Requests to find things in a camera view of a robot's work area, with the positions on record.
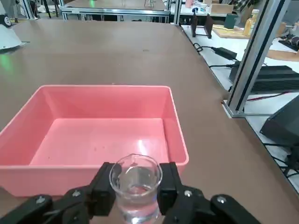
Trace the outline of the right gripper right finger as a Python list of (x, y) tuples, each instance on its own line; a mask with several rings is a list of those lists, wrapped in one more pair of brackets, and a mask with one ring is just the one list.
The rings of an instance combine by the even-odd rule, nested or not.
[(258, 224), (233, 197), (225, 194), (206, 199), (201, 190), (183, 185), (174, 162), (161, 163), (162, 180), (157, 202), (164, 224)]

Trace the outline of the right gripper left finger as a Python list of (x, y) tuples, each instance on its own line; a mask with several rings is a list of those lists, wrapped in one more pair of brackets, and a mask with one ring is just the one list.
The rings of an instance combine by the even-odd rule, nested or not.
[(67, 191), (60, 199), (35, 195), (0, 218), (2, 224), (88, 224), (107, 217), (115, 201), (109, 182), (113, 163), (105, 162), (89, 185)]

